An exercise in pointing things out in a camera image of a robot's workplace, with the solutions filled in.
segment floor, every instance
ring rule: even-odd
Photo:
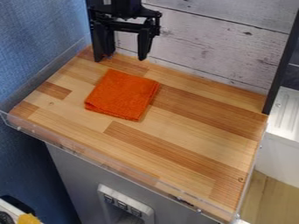
[[[240,217],[251,224],[294,224],[298,207],[299,188],[255,171]]]

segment wooden tabletop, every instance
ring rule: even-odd
[[[161,83],[140,122],[84,109],[109,68]],[[144,173],[152,177],[150,183],[136,178],[229,221],[265,128],[264,100],[264,95],[120,54],[95,63],[88,47],[10,113],[91,149],[74,147],[81,155],[101,163],[98,155],[112,158],[128,167],[120,168],[124,173]]]

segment white wood panel wall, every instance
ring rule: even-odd
[[[299,7],[298,0],[143,0],[143,2],[285,33],[289,33]]]
[[[154,39],[150,60],[263,94],[270,88],[295,5],[299,5],[298,0],[144,2],[150,3],[146,7],[163,13],[162,35]],[[210,10],[203,10],[202,4],[209,5]],[[122,53],[137,51],[135,34],[119,33],[117,44]]]

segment wooden board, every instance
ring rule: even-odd
[[[198,15],[219,18],[289,33],[299,7],[297,0],[144,0],[149,5],[162,6]]]
[[[299,188],[254,171],[240,217],[251,224],[292,224],[298,222],[298,207]]]
[[[269,90],[287,34],[150,6],[161,11],[152,61],[259,93]],[[118,46],[137,52],[135,34],[119,32]]]
[[[254,171],[246,198],[240,211],[242,220],[254,224],[259,213],[259,204],[265,189],[267,176],[261,172]]]
[[[84,109],[84,100],[110,67],[162,84],[141,122]],[[134,170],[145,173],[152,177],[147,185],[229,221],[265,127],[264,100],[264,95],[119,54],[94,63],[87,48],[10,114],[43,127],[35,133],[45,139],[50,130],[57,134],[51,141],[72,145],[79,154],[142,182]],[[73,147],[72,141],[84,147]]]

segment folded cloth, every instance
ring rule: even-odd
[[[110,116],[139,121],[159,83],[109,69],[85,100],[85,108]]]

